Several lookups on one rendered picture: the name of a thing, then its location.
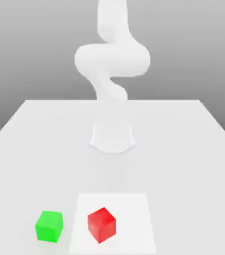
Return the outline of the small red cube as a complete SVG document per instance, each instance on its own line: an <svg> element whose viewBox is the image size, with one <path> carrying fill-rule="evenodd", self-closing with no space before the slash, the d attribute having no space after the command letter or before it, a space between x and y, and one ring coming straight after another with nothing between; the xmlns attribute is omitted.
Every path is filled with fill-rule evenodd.
<svg viewBox="0 0 225 255"><path fill-rule="evenodd" d="M116 234L116 218L105 208L87 216L88 230L100 244Z"/></svg>

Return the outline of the small green cube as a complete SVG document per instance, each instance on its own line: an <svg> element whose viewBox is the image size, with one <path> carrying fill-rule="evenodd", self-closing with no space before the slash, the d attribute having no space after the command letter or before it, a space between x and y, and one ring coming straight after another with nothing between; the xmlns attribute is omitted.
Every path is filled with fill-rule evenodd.
<svg viewBox="0 0 225 255"><path fill-rule="evenodd" d="M39 241L57 243L63 230L63 214L42 211L36 224L36 237Z"/></svg>

